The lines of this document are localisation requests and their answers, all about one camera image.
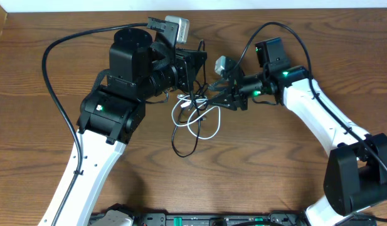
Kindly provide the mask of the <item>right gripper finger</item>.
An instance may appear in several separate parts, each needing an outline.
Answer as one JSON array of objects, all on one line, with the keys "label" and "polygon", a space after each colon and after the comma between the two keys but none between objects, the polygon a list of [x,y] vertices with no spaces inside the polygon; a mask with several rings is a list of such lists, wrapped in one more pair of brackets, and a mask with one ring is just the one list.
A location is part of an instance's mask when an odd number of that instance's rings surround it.
[{"label": "right gripper finger", "polygon": [[207,105],[224,107],[229,110],[235,110],[236,105],[234,104],[233,96],[229,94],[227,91],[222,91],[219,94],[213,96],[209,100],[207,100]]},{"label": "right gripper finger", "polygon": [[208,90],[212,92],[222,92],[223,90],[228,90],[230,88],[229,81],[226,79],[219,79],[208,86]]}]

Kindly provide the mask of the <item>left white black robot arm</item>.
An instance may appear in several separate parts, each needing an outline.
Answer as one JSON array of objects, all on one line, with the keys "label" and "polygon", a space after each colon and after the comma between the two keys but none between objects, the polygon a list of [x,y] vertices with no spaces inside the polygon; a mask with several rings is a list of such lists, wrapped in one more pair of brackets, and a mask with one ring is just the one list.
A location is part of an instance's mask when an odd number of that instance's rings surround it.
[{"label": "left white black robot arm", "polygon": [[64,174],[41,219],[42,225],[87,225],[114,164],[146,114],[151,98],[193,91],[207,54],[178,48],[178,27],[151,35],[145,23],[114,27],[110,65],[94,81],[80,104],[80,116],[69,124],[74,145]]}]

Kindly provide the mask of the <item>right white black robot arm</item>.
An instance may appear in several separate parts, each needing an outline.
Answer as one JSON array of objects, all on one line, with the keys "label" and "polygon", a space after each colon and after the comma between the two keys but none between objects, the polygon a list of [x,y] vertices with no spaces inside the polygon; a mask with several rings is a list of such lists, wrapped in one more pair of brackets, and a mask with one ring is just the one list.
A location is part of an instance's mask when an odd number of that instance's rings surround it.
[{"label": "right white black robot arm", "polygon": [[328,163],[324,196],[309,206],[299,225],[374,222],[363,210],[387,200],[387,136],[371,135],[346,117],[303,66],[292,66],[280,38],[255,45],[261,72],[245,75],[236,61],[221,56],[220,81],[210,104],[246,110],[248,99],[272,95],[296,114],[321,143]]}]

